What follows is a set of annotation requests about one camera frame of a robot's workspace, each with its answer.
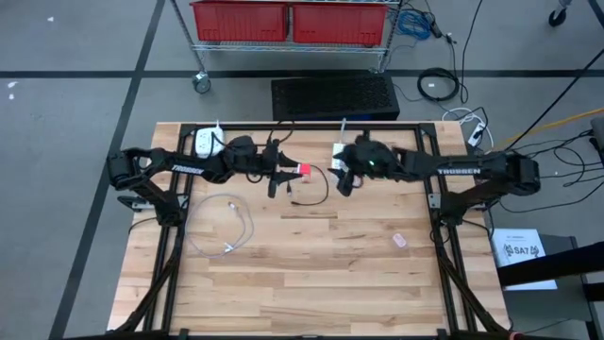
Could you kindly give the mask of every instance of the wooden tabletop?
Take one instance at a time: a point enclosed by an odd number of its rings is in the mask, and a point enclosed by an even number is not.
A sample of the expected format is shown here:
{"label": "wooden tabletop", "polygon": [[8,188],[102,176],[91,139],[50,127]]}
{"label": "wooden tabletop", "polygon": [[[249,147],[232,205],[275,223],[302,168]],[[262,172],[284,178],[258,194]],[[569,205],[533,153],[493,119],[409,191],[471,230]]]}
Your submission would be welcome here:
{"label": "wooden tabletop", "polygon": [[[465,153],[458,123],[437,122],[435,126],[443,155]],[[179,123],[158,123],[152,147],[175,150],[179,129]],[[278,131],[275,137],[285,133]],[[344,142],[352,143],[360,133],[348,130]],[[261,144],[268,131],[226,131],[226,140],[242,134]],[[410,131],[374,130],[371,138],[417,149]],[[296,130],[280,149],[292,159],[326,171],[331,146],[339,139],[339,131]],[[167,189],[170,176],[162,173],[153,180]],[[470,177],[447,177],[447,183],[450,191],[473,186]],[[271,199],[266,179],[252,184],[244,175],[236,175],[222,185],[194,180],[187,227],[191,238],[185,240],[181,260],[172,333],[188,328],[192,334],[431,335],[448,328],[434,245],[428,237],[422,182],[366,180],[350,197],[340,195],[331,182],[328,200],[313,207],[293,206],[290,201],[310,203],[325,195],[326,185],[318,172],[313,171],[310,183],[293,181],[292,188],[292,197],[281,185]],[[210,199],[195,210],[203,197],[219,193],[245,199],[255,232],[241,248],[223,258],[208,259],[191,242],[206,253],[220,253],[224,242],[234,242],[242,232],[242,221],[228,202],[246,214],[242,202],[227,197]],[[154,214],[136,213],[134,222]],[[484,224],[477,213],[465,218]],[[394,243],[396,233],[407,240],[404,248]],[[508,327],[485,230],[461,225],[458,234],[470,287],[494,318]],[[123,323],[147,291],[158,239],[155,221],[131,232],[109,329]],[[156,329],[163,296],[159,297]],[[454,298],[464,328],[455,288]]]}

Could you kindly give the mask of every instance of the red bin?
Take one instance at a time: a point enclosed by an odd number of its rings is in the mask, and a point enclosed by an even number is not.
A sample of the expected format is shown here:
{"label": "red bin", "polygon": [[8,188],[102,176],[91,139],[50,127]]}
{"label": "red bin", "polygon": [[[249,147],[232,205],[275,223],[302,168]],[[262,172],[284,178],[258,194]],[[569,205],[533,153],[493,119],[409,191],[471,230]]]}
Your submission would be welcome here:
{"label": "red bin", "polygon": [[200,41],[285,41],[285,4],[200,1],[191,3],[191,6]]}
{"label": "red bin", "polygon": [[296,43],[380,45],[386,18],[384,5],[296,4]]}

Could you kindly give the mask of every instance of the metal shelving cart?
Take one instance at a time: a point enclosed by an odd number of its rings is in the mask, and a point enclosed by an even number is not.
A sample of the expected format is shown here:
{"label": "metal shelving cart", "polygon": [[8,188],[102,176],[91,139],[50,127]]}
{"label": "metal shelving cart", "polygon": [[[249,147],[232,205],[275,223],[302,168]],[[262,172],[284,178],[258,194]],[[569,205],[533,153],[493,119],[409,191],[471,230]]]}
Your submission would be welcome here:
{"label": "metal shelving cart", "polygon": [[403,6],[404,0],[260,0],[266,2],[288,2],[288,3],[331,3],[331,4],[382,4],[395,6],[396,15],[394,22],[387,35],[386,43],[380,46],[365,46],[362,44],[341,44],[341,43],[297,43],[292,40],[292,30],[290,28],[286,42],[199,42],[195,43],[185,24],[176,0],[170,0],[178,23],[185,34],[199,73],[193,77],[193,87],[199,94],[204,94],[210,90],[211,82],[206,67],[204,66],[204,53],[211,51],[233,51],[233,52],[301,52],[301,53],[357,53],[371,54],[377,56],[377,68],[370,68],[374,72],[384,72],[386,61],[391,53],[391,44],[394,38],[396,25],[398,24],[398,15]]}

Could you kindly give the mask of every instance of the black metal frame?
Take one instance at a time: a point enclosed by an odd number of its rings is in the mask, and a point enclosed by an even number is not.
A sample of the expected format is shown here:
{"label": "black metal frame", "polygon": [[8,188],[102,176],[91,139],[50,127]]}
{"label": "black metal frame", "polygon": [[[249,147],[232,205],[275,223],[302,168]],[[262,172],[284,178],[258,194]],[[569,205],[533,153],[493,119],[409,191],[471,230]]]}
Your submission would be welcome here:
{"label": "black metal frame", "polygon": [[[187,138],[189,138],[192,135],[192,132],[195,131],[197,128],[210,128],[213,127],[213,125],[193,125],[193,124],[184,124],[180,127],[180,132],[179,132],[179,138],[178,138],[178,144],[176,147],[176,152],[184,152],[185,149],[185,144],[187,141]],[[339,130],[340,129],[340,123],[325,123],[325,124],[313,124],[313,123],[296,123],[294,126],[294,129],[296,130]],[[271,123],[261,123],[261,124],[222,124],[222,128],[223,130],[226,131],[237,131],[237,130],[290,130],[292,127],[290,125],[275,125],[275,124],[271,124]],[[427,148],[424,144],[424,136],[428,136],[428,140],[429,140],[429,144],[430,144],[430,148],[429,148],[429,152],[433,155],[440,155],[440,149],[438,146],[438,141],[436,138],[436,129],[434,127],[433,124],[431,123],[427,123],[427,124],[397,124],[397,123],[393,123],[393,124],[371,124],[371,123],[354,123],[354,122],[349,122],[346,124],[346,129],[348,130],[402,130],[402,131],[412,131],[415,135],[415,142],[417,143],[417,149],[419,151],[427,151]],[[191,149],[191,153],[194,153],[194,146],[192,144],[192,149]],[[180,181],[180,176],[185,176],[185,189],[184,192],[181,195],[185,195],[185,196],[190,196],[192,189],[193,189],[193,175],[180,175],[180,174],[173,174],[171,181],[170,181],[170,191],[171,192],[176,192],[176,188],[178,187],[179,181]],[[440,193],[445,193],[447,192],[447,187],[446,187],[446,182],[445,182],[445,178],[442,176],[438,176],[438,182],[439,182],[439,190]],[[426,179],[424,180],[424,187],[426,189],[426,198],[427,198],[427,202],[428,202],[428,195],[430,194],[434,194],[433,188],[432,188],[432,183],[430,181],[430,179]],[[186,204],[183,208],[185,209],[185,213],[188,213],[188,207],[189,204]],[[439,252],[444,252],[445,248],[444,248],[444,243],[443,243],[443,236],[441,234],[441,220],[440,218],[438,218],[438,214],[434,213],[434,212],[430,212],[429,214],[430,216],[430,224],[432,227],[432,232],[433,232],[433,237],[434,237],[434,246],[435,246],[435,251],[437,253]],[[172,311],[174,309],[174,302],[175,302],[175,296],[176,296],[176,282],[177,282],[177,278],[178,278],[178,266],[180,263],[180,255],[181,255],[181,251],[182,251],[182,245],[183,245],[183,241],[184,241],[184,228],[183,226],[180,226],[177,228],[177,232],[176,232],[176,239],[175,239],[175,247],[179,248],[179,252],[177,253],[177,259],[178,259],[178,263],[176,264],[176,268],[175,270],[172,272],[172,275],[170,276],[167,284],[168,284],[168,291],[166,293],[166,299],[165,299],[165,305],[164,305],[164,310],[163,310],[163,316],[162,316],[162,320],[161,320],[161,330],[163,332],[169,332],[170,330],[170,324],[171,324],[171,320],[172,320]],[[450,245],[452,248],[452,255],[453,255],[453,262],[455,263],[458,272],[460,273],[462,279],[464,282],[466,282],[466,277],[465,277],[465,270],[463,267],[463,258],[461,256],[461,248],[460,248],[460,242],[459,242],[459,237],[457,235],[457,231],[454,227],[449,227],[449,237],[450,237]],[[159,243],[158,243],[158,252],[157,252],[157,256],[156,256],[156,261],[155,261],[155,265],[154,265],[154,270],[153,270],[153,278],[154,280],[156,280],[160,273],[161,270],[163,268],[163,264],[165,261],[165,254],[166,254],[166,248],[168,245],[168,240],[170,238],[170,232],[168,228],[163,228],[160,236],[159,236]],[[445,271],[439,266],[439,271],[440,271],[440,277],[441,277],[441,285],[442,285],[442,290],[443,290],[443,296],[444,296],[444,300],[445,300],[445,310],[446,310],[446,314],[447,314],[447,321],[449,324],[449,331],[450,332],[455,332],[458,331],[460,329],[459,325],[458,325],[458,321],[457,321],[457,316],[455,313],[455,304],[453,301],[453,292],[451,290],[451,283],[449,280],[449,277],[447,276],[447,274],[445,273]],[[477,330],[476,328],[476,321],[474,318],[474,314],[472,313],[470,307],[467,305],[466,301],[463,301],[463,310],[464,310],[464,316],[465,316],[465,320],[467,323],[467,327],[468,327],[468,331],[470,332],[475,332]],[[153,321],[155,318],[155,312],[156,312],[156,302],[153,301],[151,308],[147,311],[145,318],[144,318],[144,322],[143,322],[143,331],[151,331],[153,328]],[[229,339],[232,338],[250,338],[250,336],[229,336]],[[199,336],[199,335],[189,335],[187,337],[187,339],[220,339],[221,336],[213,336],[213,335],[205,335],[205,336]],[[285,340],[285,339],[292,339],[292,336],[252,336],[252,338],[256,339],[256,340]],[[321,336],[321,338],[325,338],[328,339],[330,338],[329,336]],[[354,340],[354,339],[358,339],[358,340],[364,340],[366,337],[363,336],[347,336],[346,339],[347,340]],[[379,338],[379,339],[409,339],[409,340],[424,340],[424,339],[434,339],[435,335],[427,335],[427,336],[379,336],[379,337],[375,337],[373,336],[373,338]]]}

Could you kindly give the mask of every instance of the concrete floor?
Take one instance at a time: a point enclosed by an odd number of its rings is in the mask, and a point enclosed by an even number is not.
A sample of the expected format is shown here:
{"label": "concrete floor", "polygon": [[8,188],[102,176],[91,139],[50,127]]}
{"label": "concrete floor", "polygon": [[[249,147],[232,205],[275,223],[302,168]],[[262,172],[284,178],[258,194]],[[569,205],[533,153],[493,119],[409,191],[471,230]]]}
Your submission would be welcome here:
{"label": "concrete floor", "polygon": [[[187,1],[178,3],[193,27]],[[412,3],[425,8],[422,1]],[[477,3],[430,1],[441,29],[458,41],[458,67]],[[570,82],[572,70],[601,48],[604,29],[587,1],[575,1],[566,23],[554,29],[546,18],[556,5],[555,0],[482,5],[466,55],[470,101],[465,106],[486,108],[495,143],[527,127]],[[150,25],[155,9],[157,32]],[[0,0],[0,32],[0,339],[48,337],[87,221],[88,230],[98,227],[65,335],[98,334],[107,326],[132,218],[100,179],[108,150],[148,146],[158,121],[271,120],[271,78],[215,74],[210,93],[195,93],[185,75],[193,74],[196,66],[164,0]],[[410,42],[396,37],[394,46]],[[367,69],[377,61],[347,55],[216,53],[206,62],[211,71],[233,71]],[[432,39],[414,49],[399,49],[390,69],[450,65],[448,47]],[[544,123],[603,106],[604,79],[598,75],[603,74],[604,59],[593,69],[597,71],[581,79]],[[190,72],[164,72],[161,77],[144,72],[174,70]],[[526,72],[511,77],[510,70]],[[9,88],[12,81],[18,83]],[[415,76],[394,78],[412,98],[419,95],[415,81]],[[425,101],[398,99],[400,120],[438,120],[443,113]],[[456,98],[445,105],[461,104]],[[589,120],[577,121],[524,143],[567,138],[586,128]],[[573,147],[586,161],[596,160],[587,141]],[[548,175],[576,170],[552,155],[540,156],[539,162]],[[550,179],[539,194],[506,197],[505,203],[524,209],[570,201],[597,184],[563,188],[564,179]],[[603,193],[549,211],[512,214],[495,207],[495,225],[574,235],[579,245],[588,245],[604,238],[604,212],[597,203]],[[94,200],[104,202],[98,216],[91,212]],[[599,310],[602,318],[604,309]],[[520,331],[555,321],[515,313],[511,318]],[[539,334],[587,336],[578,322]]]}

